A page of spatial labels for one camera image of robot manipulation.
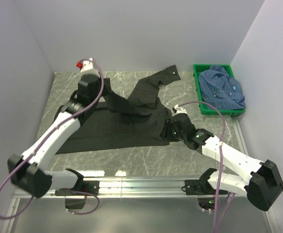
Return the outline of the black pinstripe long sleeve shirt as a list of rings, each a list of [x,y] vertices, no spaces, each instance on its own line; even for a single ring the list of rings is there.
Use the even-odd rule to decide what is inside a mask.
[[[97,104],[93,114],[57,153],[167,146],[169,141],[160,134],[172,113],[161,103],[159,87],[179,80],[177,67],[169,66],[140,79],[125,99],[113,92],[110,79],[105,78],[105,101]]]

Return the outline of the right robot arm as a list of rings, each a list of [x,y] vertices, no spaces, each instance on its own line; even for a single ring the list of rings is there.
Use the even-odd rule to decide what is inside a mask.
[[[188,195],[211,194],[219,187],[222,193],[245,196],[256,208],[268,211],[283,192],[283,181],[273,161],[262,162],[220,143],[220,139],[211,132],[195,128],[186,113],[167,119],[160,135],[166,141],[181,141],[191,150],[222,161],[225,167],[234,172],[226,174],[209,168],[200,176],[197,184],[191,180],[185,181]]]

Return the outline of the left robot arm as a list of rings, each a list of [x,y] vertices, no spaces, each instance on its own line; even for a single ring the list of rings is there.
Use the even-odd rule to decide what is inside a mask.
[[[49,129],[22,155],[13,154],[8,159],[12,184],[35,198],[53,189],[67,189],[72,195],[87,190],[81,173],[73,169],[48,173],[46,169],[68,138],[93,114],[104,87],[102,73],[82,75],[75,94],[60,109]]]

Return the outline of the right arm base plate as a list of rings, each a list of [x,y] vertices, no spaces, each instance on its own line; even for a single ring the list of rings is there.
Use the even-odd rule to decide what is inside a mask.
[[[181,187],[181,191],[187,196],[198,196],[198,206],[203,212],[214,212],[215,209],[215,193],[216,190],[202,180],[185,180],[185,185]]]

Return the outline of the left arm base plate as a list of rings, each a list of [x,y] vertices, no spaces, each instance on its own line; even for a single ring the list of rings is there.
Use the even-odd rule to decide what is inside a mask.
[[[77,187],[57,189],[54,195],[65,197],[65,207],[68,210],[82,210],[90,198],[88,193],[97,196],[98,192],[99,181],[82,181]]]

